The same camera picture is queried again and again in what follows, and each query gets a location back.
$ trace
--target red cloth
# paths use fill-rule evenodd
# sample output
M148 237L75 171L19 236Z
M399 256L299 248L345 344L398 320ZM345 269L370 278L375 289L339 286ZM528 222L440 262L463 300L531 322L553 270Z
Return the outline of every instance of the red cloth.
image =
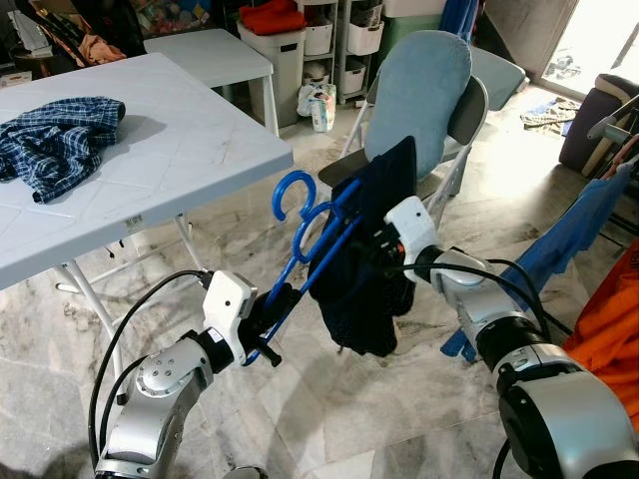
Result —
M590 298L564 348L614 391L639 432L639 239Z
M291 32L307 25L293 0L271 0L255 8L242 7L240 18L256 35Z

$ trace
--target blue plaid shirt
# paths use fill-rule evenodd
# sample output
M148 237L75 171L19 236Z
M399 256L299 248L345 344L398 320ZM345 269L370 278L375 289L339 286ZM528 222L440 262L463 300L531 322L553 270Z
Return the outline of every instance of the blue plaid shirt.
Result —
M0 125L0 182L20 177L40 204L64 195L98 169L124 112L110 98L67 98Z

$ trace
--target marble floor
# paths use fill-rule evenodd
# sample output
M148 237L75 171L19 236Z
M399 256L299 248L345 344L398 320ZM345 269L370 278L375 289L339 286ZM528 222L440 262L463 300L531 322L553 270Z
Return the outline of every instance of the marble floor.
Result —
M444 213L445 244L515 259L586 184L556 163L560 139L522 129L519 114L548 97L529 88L488 115L461 193ZM309 121L284 129L296 168L316 173L335 160L355 115L353 108L339 110L328 134L314 133ZM196 245L210 267L238 271L261 289L273 284L296 226L278 225L270 213L281 177L190 213ZM287 195L289 211L300 206L302 194ZM629 243L621 232L609 233ZM111 245L114 259L98 249L79 264L92 275L176 238L171 225L161 226L129 239L125 248ZM618 252L619 246L599 238L548 283L545 306L574 324ZM177 244L97 290L114 314L123 314L150 285L191 266ZM305 275L300 269L293 281L302 283ZM52 287L57 280L54 271L45 271L0 291L0 479L93 477L86 414L108 337L83 297ZM193 286L139 313L124 334L125 358L200 328L203 297ZM488 371L438 350L457 328L455 313L420 286L398 327L399 347L389 357L339 354L319 308L306 297L277 337L274 348L284 357L278 368L262 359L229 368L202 395L171 477L221 479L239 465L262 466L273 479L490 477L504 433ZM563 341L559 331L553 333ZM111 381L108 376L105 391ZM511 458L503 477L523 477Z

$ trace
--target robotic arm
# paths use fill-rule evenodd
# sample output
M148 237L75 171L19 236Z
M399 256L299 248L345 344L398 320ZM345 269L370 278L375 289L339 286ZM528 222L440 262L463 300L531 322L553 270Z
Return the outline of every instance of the robotic arm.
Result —
M535 478L636 478L634 432L612 391L550 344L498 284L436 267L452 263L487 271L490 266L458 250L440 249L417 197L401 202L385 221L404 250L404 264L415 264L405 275L430 283L457 310L464 332L492 372L501 419L521 469ZM277 365L281 359L261 334L286 317L300 297L289 286L266 308L265 295L257 298L246 279L216 271L204 301L205 331L187 333L142 362L96 477L167 477L186 416L202 391L216 373L244 364L254 349Z

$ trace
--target white folding table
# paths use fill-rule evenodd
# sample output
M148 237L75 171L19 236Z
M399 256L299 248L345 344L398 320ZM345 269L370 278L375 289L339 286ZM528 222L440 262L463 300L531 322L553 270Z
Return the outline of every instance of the white folding table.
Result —
M149 53L166 55L209 88L262 79L265 126L278 134L273 65L221 28L187 32L144 42Z
M181 213L293 163L291 147L159 53L0 91L0 123L68 97L125 103L119 143L88 180L37 205L20 180L0 184L0 289L49 267L82 291L109 334L113 319L74 258L174 218L202 267ZM116 376L122 372L119 349Z

